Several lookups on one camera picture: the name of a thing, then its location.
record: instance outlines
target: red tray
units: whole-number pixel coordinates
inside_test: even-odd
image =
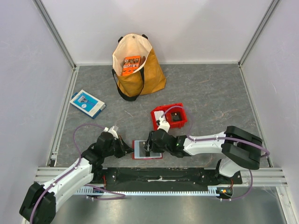
[[[178,104],[169,104],[169,105],[164,105],[164,106],[157,106],[152,112],[150,112],[151,118],[153,120],[153,126],[154,126],[154,131],[158,129],[157,121],[155,118],[155,111],[166,111],[168,108],[172,106],[183,106],[182,103]],[[181,121],[172,121],[171,119],[171,113],[179,112],[181,114],[182,120]],[[170,128],[181,128],[185,125],[185,123],[188,121],[185,110],[182,108],[172,108],[170,111],[168,111],[165,114],[166,121],[170,124]]]

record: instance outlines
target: white toothed strip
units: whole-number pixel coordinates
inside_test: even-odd
[[[127,196],[219,196],[216,190],[216,187],[208,187],[208,191],[115,191],[115,193]],[[102,193],[93,193],[91,187],[81,187],[75,195],[102,195]]]

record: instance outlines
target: white and blue box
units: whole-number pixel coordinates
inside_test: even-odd
[[[106,107],[105,103],[81,90],[73,96],[70,103],[83,113],[95,119],[96,116]]]

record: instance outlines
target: gray mat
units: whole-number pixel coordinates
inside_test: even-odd
[[[84,123],[111,127],[131,145],[132,140],[146,140],[153,124],[150,112],[159,105],[183,103],[195,117],[191,134],[210,135],[226,130],[229,125],[258,135],[256,123],[236,64],[180,64],[162,65],[167,78],[165,89],[135,102],[123,100],[116,89],[111,66],[81,66],[74,92],[81,89],[104,101],[107,107],[95,119],[70,106],[59,146],[56,166],[69,166],[78,157],[72,134]],[[170,134],[186,134],[190,122]],[[97,140],[102,130],[86,126],[77,131],[76,141],[81,151]],[[215,167],[221,155],[199,154],[176,158],[164,153],[161,160],[133,160],[131,155],[105,159],[106,167]],[[261,166],[268,166],[263,160]]]

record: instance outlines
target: robotic arm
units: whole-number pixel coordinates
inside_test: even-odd
[[[218,161],[213,174],[213,178],[219,180],[217,183],[221,183],[222,180],[230,180],[230,177],[242,169],[259,169],[260,149],[241,142],[224,139],[226,137],[234,137],[235,139],[246,140],[261,146],[262,140],[257,136],[237,127],[229,126],[225,132],[215,135],[189,136],[189,138],[186,135],[174,137],[168,134],[169,128],[169,123],[161,119],[158,130],[149,133],[145,149],[156,153],[167,151],[179,158],[200,153],[223,153],[227,157]],[[81,154],[81,162],[78,166],[79,159],[53,180],[43,185],[38,183],[32,184],[25,196],[20,214],[27,220],[30,220],[35,203],[45,193],[34,212],[33,223],[50,224],[62,204],[79,188],[92,180],[102,178],[102,164],[106,157],[114,155],[117,158],[121,158],[133,152],[133,149],[122,140],[121,136],[118,136],[117,129],[116,126],[110,129],[105,128],[104,132],[98,137],[97,142],[91,144]],[[62,176],[65,177],[53,184],[55,180]],[[50,185],[53,187],[45,192],[45,189]]]

